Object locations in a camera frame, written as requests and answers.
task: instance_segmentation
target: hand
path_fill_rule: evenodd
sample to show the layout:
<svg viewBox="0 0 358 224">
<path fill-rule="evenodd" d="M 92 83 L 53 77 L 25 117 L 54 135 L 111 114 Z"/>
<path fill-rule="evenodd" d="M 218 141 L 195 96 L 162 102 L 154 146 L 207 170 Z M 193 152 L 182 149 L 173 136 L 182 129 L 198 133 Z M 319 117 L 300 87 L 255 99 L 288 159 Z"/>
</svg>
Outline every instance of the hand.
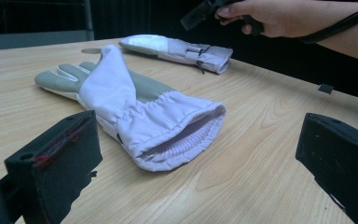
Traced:
<svg viewBox="0 0 358 224">
<path fill-rule="evenodd" d="M 250 15 L 263 23 L 262 35 L 298 37 L 319 29 L 314 26 L 305 26 L 302 22 L 308 16 L 302 13 L 303 6 L 307 2 L 303 0 L 247 0 L 218 8 L 215 17 L 226 18 L 221 24 L 228 25 L 240 20 L 242 15 Z M 242 31 L 248 35 L 252 32 L 252 26 L 245 24 L 242 26 Z"/>
</svg>

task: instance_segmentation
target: black device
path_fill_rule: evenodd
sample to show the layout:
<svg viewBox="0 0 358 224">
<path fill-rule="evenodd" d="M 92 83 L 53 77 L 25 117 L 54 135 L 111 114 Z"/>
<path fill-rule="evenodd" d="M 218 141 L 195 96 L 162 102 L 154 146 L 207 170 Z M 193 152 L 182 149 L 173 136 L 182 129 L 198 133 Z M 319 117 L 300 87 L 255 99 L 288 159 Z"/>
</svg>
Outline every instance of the black device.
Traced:
<svg viewBox="0 0 358 224">
<path fill-rule="evenodd" d="M 358 130 L 340 120 L 308 113 L 296 159 L 334 203 L 358 223 Z"/>
<path fill-rule="evenodd" d="M 5 160 L 0 223 L 60 223 L 102 159 L 94 111 L 61 120 Z"/>
<path fill-rule="evenodd" d="M 181 23 L 188 31 L 196 26 L 198 26 L 202 21 L 205 21 L 211 14 L 215 11 L 226 5 L 227 3 L 232 2 L 232 0 L 204 0 L 197 7 L 191 9 L 182 19 Z M 246 24 L 252 25 L 252 35 L 257 36 L 264 31 L 263 23 L 255 20 L 249 15 L 243 15 L 242 19 Z"/>
</svg>

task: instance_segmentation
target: glove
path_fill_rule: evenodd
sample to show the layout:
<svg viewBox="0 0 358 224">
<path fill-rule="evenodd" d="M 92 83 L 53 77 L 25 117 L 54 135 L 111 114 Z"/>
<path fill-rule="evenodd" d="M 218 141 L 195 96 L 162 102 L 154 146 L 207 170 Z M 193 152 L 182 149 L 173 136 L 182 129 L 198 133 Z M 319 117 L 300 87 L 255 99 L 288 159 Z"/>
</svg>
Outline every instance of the glove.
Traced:
<svg viewBox="0 0 358 224">
<path fill-rule="evenodd" d="M 123 49 L 134 50 L 148 55 L 156 55 L 161 59 L 197 65 L 203 69 L 222 74 L 228 68 L 228 60 L 232 49 L 201 44 L 189 44 L 179 39 L 171 39 L 162 35 L 132 35 L 118 43 Z"/>
<path fill-rule="evenodd" d="M 36 85 L 95 110 L 103 130 L 149 171 L 190 162 L 212 143 L 223 124 L 224 105 L 185 96 L 129 71 L 115 46 L 102 49 L 97 65 L 62 64 L 57 71 L 37 75 Z"/>
</svg>

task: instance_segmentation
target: black cable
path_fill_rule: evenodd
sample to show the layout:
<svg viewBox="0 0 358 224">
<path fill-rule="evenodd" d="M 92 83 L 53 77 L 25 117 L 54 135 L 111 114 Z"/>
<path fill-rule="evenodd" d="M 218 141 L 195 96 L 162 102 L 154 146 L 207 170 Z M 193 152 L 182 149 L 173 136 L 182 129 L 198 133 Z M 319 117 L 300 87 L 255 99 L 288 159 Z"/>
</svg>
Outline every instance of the black cable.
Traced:
<svg viewBox="0 0 358 224">
<path fill-rule="evenodd" d="M 322 41 L 332 35 L 336 35 L 346 29 L 351 28 L 352 26 L 358 23 L 358 11 L 351 14 L 349 17 L 345 18 L 342 21 L 335 23 L 332 26 L 322 29 L 311 35 L 305 35 L 299 37 L 298 39 L 305 44 L 314 44 L 319 41 Z"/>
</svg>

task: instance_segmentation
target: table surface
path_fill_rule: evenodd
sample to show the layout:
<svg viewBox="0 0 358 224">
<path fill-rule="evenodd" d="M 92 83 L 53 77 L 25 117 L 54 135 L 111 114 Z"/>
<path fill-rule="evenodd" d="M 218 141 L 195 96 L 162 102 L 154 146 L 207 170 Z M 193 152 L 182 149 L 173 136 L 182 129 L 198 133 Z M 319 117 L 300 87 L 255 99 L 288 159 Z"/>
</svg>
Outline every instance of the table surface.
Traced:
<svg viewBox="0 0 358 224">
<path fill-rule="evenodd" d="M 0 178 L 7 174 L 5 158 L 84 111 L 78 102 L 38 88 L 35 75 L 60 63 L 98 62 L 98 54 L 81 50 L 107 44 L 117 39 L 0 50 Z M 295 153 L 307 112 L 358 129 L 357 97 L 329 95 L 315 84 L 236 60 L 218 76 L 127 51 L 124 58 L 139 74 L 224 103 L 224 125 L 195 160 L 161 173 L 138 168 L 99 127 L 98 176 L 63 223 L 351 223 Z"/>
</svg>

